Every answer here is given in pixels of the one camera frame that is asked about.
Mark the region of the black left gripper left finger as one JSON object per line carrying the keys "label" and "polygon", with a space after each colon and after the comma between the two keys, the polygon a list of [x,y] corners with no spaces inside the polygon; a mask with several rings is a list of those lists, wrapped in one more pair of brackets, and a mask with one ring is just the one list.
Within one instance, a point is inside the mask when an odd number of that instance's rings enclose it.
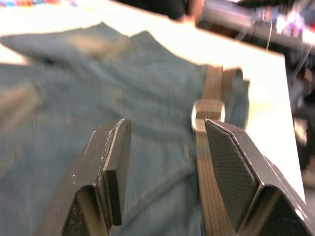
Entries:
{"label": "black left gripper left finger", "polygon": [[122,224],[131,143],[125,119],[100,126],[73,160],[36,228],[38,236],[106,236]]}

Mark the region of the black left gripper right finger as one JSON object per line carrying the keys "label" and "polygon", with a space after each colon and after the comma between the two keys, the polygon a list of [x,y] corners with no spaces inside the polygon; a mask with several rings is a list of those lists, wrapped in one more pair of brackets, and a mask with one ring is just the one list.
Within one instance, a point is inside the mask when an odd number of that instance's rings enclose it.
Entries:
{"label": "black left gripper right finger", "polygon": [[214,174],[239,236],[313,236],[315,216],[248,134],[206,120]]}

